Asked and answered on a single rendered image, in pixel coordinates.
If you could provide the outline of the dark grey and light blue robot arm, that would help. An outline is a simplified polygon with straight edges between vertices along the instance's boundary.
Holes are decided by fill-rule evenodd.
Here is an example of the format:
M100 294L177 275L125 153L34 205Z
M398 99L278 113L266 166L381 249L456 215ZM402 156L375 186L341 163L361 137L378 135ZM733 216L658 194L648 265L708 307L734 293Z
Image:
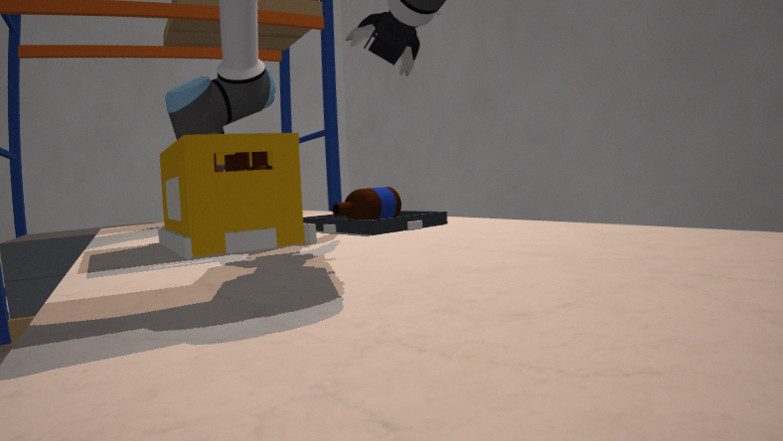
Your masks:
M391 13L420 27L440 15L446 0L388 0ZM165 96L177 140L183 135L225 134L223 126L270 106L273 75L258 58L257 0L219 0L223 62L218 78L183 82Z

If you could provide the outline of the yellow crate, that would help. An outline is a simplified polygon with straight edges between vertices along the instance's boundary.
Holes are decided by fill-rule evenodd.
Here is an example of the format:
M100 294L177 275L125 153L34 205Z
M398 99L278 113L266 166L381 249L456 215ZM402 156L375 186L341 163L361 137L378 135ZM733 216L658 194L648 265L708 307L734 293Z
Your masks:
M272 169L215 172L214 154L224 165L241 152L250 167L267 152ZM305 243L299 133L183 135L160 167L164 225L191 238L193 257L226 253L225 232L275 227L277 246Z

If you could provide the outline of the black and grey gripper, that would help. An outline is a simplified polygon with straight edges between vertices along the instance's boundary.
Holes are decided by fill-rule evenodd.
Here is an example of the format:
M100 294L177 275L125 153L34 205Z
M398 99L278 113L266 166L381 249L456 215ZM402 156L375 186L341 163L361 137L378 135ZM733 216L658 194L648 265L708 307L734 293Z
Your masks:
M393 65L401 58L399 74L406 72L406 76L409 76L419 50L419 39L416 35L416 27L408 27L412 26L400 22L391 11L372 14L364 19L345 40L352 40L351 47L354 47L364 38L374 37L369 51ZM394 33L394 30L398 32Z

